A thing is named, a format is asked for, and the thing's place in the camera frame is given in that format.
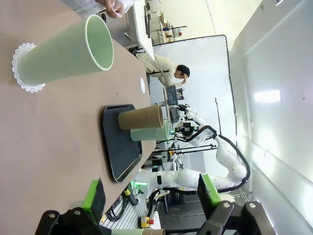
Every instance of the man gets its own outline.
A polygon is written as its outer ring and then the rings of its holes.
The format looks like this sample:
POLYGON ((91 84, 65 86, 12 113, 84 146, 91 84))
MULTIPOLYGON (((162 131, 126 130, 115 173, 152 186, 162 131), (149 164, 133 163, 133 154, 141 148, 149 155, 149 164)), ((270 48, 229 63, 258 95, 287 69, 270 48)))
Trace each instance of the man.
POLYGON ((187 78, 190 75, 190 70, 187 66, 177 65, 174 61, 163 56, 155 55, 155 60, 153 61, 150 56, 144 52, 136 54, 136 57, 144 64, 147 73, 153 71, 159 72, 151 74, 150 76, 157 77, 165 87, 172 85, 180 87, 187 82, 187 78), (183 79, 183 81, 175 83, 174 78, 183 79))
POLYGON ((61 0, 82 17, 97 14, 106 9, 111 18, 120 18, 133 5, 135 0, 61 0))

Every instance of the hand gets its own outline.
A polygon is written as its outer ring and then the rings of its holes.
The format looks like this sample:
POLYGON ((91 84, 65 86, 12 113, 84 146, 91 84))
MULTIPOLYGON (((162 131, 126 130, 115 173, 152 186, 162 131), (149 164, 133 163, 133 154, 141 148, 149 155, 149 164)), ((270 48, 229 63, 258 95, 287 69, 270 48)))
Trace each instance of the hand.
POLYGON ((121 1, 115 1, 115 5, 114 5, 113 9, 112 9, 111 11, 108 11, 108 10, 107 10, 107 14, 108 14, 108 16, 110 16, 111 18, 114 18, 114 19, 120 18, 119 16, 117 16, 117 15, 114 13, 113 10, 114 10, 116 13, 121 14, 121 17, 123 17, 123 15, 125 14, 124 4, 123 4, 121 1))
POLYGON ((186 74, 184 74, 184 75, 182 76, 182 79, 184 79, 184 80, 181 82, 182 85, 187 82, 187 78, 188 78, 188 76, 187 76, 186 74))
POLYGON ((115 0, 95 0, 97 3, 106 7, 107 10, 112 11, 112 5, 115 3, 115 0))

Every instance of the white doily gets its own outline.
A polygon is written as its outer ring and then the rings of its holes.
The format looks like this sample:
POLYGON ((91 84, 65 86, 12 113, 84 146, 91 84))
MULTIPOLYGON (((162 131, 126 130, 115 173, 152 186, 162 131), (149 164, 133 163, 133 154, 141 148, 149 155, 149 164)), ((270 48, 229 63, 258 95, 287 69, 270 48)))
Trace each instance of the white doily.
POLYGON ((33 43, 23 43, 21 46, 19 46, 18 49, 15 50, 15 54, 13 55, 13 60, 12 60, 12 71, 14 73, 14 78, 16 79, 17 83, 20 84, 20 86, 25 89, 27 92, 37 92, 40 91, 45 84, 40 84, 37 86, 29 86, 26 85, 22 79, 20 78, 19 75, 19 61, 20 58, 27 53, 28 51, 32 50, 35 45, 33 43))

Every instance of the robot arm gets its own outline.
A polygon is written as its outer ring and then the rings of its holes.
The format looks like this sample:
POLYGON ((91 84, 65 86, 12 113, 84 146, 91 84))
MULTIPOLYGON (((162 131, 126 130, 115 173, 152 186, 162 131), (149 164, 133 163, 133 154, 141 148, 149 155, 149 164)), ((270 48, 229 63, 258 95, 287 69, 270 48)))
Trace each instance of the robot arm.
MULTIPOLYGON (((216 159, 228 169, 226 177, 210 176, 218 192, 232 191, 245 184, 250 176, 250 167, 237 146, 228 138, 217 133, 205 120, 197 117, 195 110, 184 105, 180 105, 179 109, 185 111, 185 114, 181 116, 175 130, 183 135, 183 141, 189 142, 193 146, 201 146, 208 138, 217 142, 216 159), (195 122, 198 127, 192 126, 190 121, 195 122), (236 150, 239 157, 228 150, 226 143, 236 150)), ((135 184, 136 182, 143 182, 144 187, 140 187, 141 191, 144 192, 142 196, 149 197, 156 188, 189 187, 197 189, 200 174, 201 172, 189 169, 139 172, 135 178, 135 184)))

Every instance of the desk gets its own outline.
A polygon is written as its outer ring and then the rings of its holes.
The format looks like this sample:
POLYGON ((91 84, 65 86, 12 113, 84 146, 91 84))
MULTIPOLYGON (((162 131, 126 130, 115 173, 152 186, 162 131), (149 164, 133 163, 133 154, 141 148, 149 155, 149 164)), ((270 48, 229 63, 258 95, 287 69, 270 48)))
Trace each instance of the desk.
POLYGON ((26 92, 13 77, 15 49, 38 45, 81 19, 54 0, 5 0, 0 9, 0 228, 3 235, 32 235, 44 211, 65 213, 84 200, 93 179, 101 177, 105 210, 111 206, 156 142, 144 141, 140 163, 122 184, 115 183, 101 143, 99 111, 109 104, 147 107, 150 99, 140 88, 144 66, 115 41, 111 70, 26 92))
POLYGON ((129 27, 131 32, 131 39, 134 46, 138 43, 142 48, 149 54, 149 56, 154 60, 154 52, 152 46, 151 38, 148 38, 146 33, 145 24, 145 0, 134 1, 133 6, 127 12, 129 17, 129 27))

